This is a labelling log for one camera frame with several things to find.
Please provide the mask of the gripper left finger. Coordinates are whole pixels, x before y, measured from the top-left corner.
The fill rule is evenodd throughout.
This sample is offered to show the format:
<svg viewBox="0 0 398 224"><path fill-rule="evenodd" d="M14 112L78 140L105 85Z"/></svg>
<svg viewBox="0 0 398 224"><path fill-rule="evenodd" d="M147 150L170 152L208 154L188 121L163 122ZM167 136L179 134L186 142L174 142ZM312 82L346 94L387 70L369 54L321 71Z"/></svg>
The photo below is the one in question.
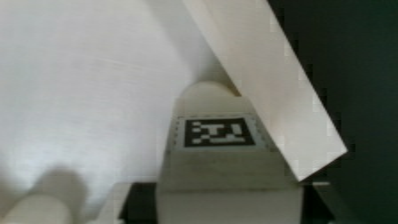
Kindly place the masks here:
<svg viewBox="0 0 398 224"><path fill-rule="evenodd" d="M94 224L158 224L154 182L117 183Z"/></svg>

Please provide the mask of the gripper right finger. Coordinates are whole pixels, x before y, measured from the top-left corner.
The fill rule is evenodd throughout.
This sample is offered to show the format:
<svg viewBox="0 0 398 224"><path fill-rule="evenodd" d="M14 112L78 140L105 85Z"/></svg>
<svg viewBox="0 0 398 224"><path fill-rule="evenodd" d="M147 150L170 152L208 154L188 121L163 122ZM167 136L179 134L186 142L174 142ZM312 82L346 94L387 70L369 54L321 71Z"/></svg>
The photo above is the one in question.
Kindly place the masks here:
<svg viewBox="0 0 398 224"><path fill-rule="evenodd" d="M300 224L362 224L327 181L304 185Z"/></svg>

